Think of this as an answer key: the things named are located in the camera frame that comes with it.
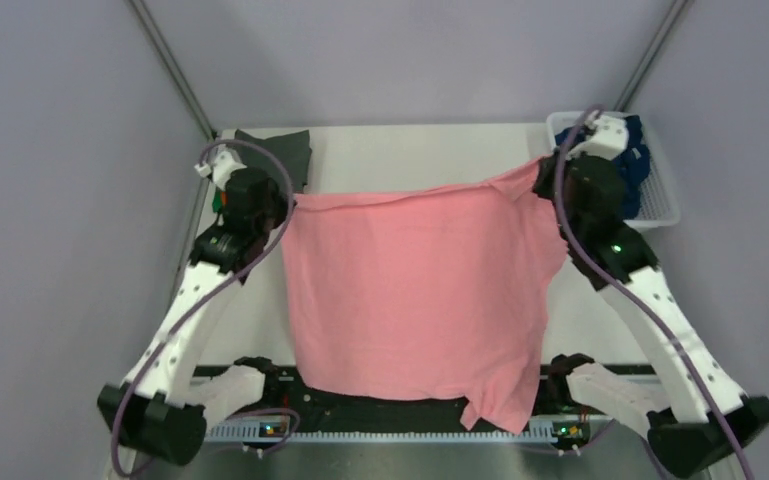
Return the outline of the pink t shirt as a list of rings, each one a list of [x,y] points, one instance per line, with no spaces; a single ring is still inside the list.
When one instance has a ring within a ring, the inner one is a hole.
[[[315,389],[462,398],[460,422],[521,431],[548,289],[567,257],[531,161],[476,183],[300,194],[281,241],[297,368]]]

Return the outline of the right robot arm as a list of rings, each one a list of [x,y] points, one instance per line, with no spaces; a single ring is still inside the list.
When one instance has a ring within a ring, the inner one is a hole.
[[[573,265],[627,326],[660,382],[650,391],[587,355],[560,355],[548,370],[549,404],[610,416],[675,477],[732,458],[752,478],[745,450],[769,426],[769,398],[748,394],[694,330],[650,245],[620,215],[614,168],[595,156],[556,154],[538,166],[533,190],[555,208]]]

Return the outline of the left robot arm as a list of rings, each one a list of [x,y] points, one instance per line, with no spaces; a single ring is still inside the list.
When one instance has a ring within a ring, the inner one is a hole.
[[[251,270],[278,244],[291,196],[267,172],[247,167],[222,187],[218,218],[197,238],[182,283],[147,350],[120,384],[104,386],[99,411],[111,431],[110,456],[124,471],[122,448],[184,466],[209,430],[245,406],[268,413],[280,386],[254,367],[231,366],[192,386],[196,366],[222,310]]]

